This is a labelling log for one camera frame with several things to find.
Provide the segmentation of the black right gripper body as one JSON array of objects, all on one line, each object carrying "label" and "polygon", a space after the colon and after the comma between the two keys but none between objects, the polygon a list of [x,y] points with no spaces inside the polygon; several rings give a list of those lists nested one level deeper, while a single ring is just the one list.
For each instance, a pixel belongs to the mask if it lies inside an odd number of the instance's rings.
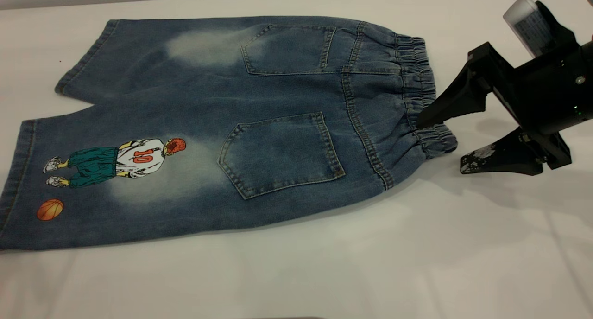
[{"label": "black right gripper body", "polygon": [[530,140],[537,162],[551,169],[569,165],[560,132],[592,118],[591,50],[575,40],[558,42],[517,68],[500,57],[504,78],[493,92]]}]

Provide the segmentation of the white-scuffed black right gripper finger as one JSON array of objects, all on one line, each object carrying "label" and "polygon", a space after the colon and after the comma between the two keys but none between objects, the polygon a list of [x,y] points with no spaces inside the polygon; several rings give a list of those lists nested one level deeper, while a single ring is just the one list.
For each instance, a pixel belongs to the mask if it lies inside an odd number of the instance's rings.
[{"label": "white-scuffed black right gripper finger", "polygon": [[530,140],[525,141],[524,131],[518,127],[502,139],[462,156],[460,173],[510,172],[534,176],[543,172],[537,158]]}]

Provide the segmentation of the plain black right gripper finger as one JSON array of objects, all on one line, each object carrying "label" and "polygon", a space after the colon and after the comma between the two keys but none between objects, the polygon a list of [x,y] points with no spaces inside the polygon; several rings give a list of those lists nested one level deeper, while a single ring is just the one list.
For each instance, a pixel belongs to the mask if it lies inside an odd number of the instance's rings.
[{"label": "plain black right gripper finger", "polygon": [[504,78],[500,55],[489,42],[470,51],[453,82],[417,118],[418,129],[467,114],[484,112],[486,97]]}]

